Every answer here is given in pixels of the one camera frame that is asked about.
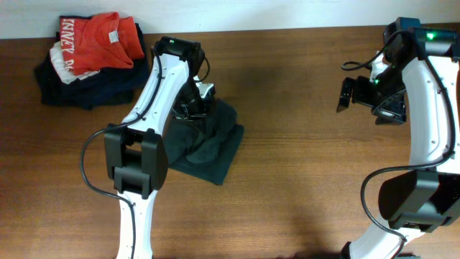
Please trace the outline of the dark green t-shirt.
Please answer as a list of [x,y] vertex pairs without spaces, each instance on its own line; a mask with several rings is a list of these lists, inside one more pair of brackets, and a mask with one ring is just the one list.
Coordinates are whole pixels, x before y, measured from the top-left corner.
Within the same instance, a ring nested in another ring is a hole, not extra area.
[[164,139],[168,167],[223,184],[244,134],[236,118],[236,110],[219,99],[202,120],[171,120]]

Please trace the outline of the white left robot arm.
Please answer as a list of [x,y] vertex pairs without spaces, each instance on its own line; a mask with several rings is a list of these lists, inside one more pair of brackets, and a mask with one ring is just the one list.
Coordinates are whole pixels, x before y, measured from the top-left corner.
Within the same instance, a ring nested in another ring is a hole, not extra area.
[[168,170],[164,136],[171,119],[204,122],[215,105],[211,83],[198,77],[208,62],[196,41],[164,36],[152,47],[151,74],[122,126],[104,135],[109,178],[120,197],[118,258],[152,258],[152,214]]

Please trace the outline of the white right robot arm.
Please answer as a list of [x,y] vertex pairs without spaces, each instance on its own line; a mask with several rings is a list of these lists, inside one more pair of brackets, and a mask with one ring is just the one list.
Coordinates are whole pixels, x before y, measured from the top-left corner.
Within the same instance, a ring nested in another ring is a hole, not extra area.
[[407,165],[390,168],[380,187],[378,215],[343,258],[401,258],[412,240],[459,218],[459,34],[400,17],[387,25],[383,47],[370,60],[349,61],[337,105],[368,106],[378,124],[410,125]]

